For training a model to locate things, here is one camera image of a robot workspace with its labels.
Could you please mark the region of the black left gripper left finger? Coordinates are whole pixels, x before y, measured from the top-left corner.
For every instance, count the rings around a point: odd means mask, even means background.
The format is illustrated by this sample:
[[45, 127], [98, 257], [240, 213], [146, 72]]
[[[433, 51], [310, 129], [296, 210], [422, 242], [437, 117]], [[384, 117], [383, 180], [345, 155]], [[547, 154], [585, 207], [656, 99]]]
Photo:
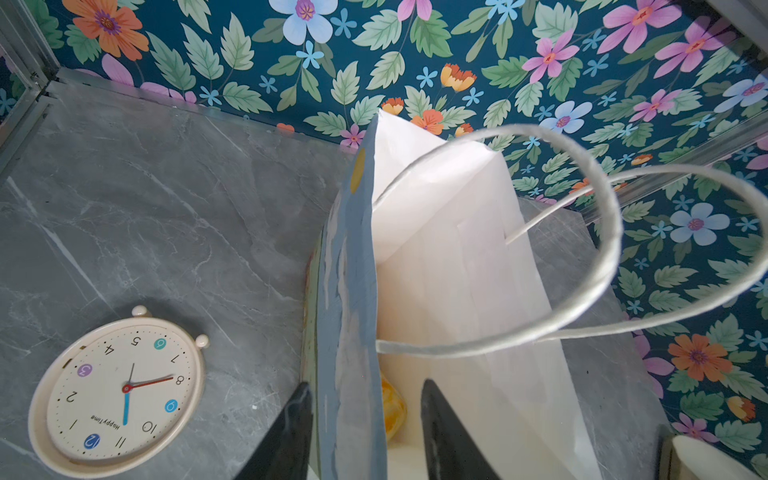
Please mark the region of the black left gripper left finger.
[[236, 479], [305, 480], [312, 438], [312, 393], [301, 382]]

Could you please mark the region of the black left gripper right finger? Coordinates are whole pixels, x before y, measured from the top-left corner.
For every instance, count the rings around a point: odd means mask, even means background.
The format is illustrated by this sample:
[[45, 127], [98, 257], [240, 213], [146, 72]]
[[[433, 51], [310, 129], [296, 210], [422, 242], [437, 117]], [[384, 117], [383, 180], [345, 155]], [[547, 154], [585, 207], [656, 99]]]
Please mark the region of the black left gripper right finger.
[[421, 424], [429, 480], [500, 479], [432, 379], [422, 387]]

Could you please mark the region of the yellow twisted bread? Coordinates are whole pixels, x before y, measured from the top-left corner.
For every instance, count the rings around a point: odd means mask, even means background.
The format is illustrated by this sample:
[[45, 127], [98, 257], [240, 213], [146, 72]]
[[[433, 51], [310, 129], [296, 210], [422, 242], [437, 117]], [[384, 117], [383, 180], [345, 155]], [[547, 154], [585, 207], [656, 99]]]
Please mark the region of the yellow twisted bread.
[[407, 418], [407, 406], [400, 393], [381, 374], [382, 408], [386, 440], [391, 441]]

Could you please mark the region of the green painted paper bag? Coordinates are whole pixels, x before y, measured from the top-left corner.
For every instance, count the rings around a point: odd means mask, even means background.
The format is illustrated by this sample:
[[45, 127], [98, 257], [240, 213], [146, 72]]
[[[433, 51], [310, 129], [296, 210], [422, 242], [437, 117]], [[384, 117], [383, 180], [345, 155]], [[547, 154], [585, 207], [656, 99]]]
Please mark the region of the green painted paper bag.
[[[575, 290], [552, 305], [493, 137], [551, 144], [587, 179], [603, 237]], [[307, 271], [302, 379], [320, 479], [427, 479], [424, 381], [439, 387], [501, 479], [596, 479], [598, 461], [562, 342], [628, 333], [577, 327], [622, 253], [616, 183], [569, 129], [485, 128], [443, 140], [377, 112]], [[407, 418], [386, 440], [381, 374]]]

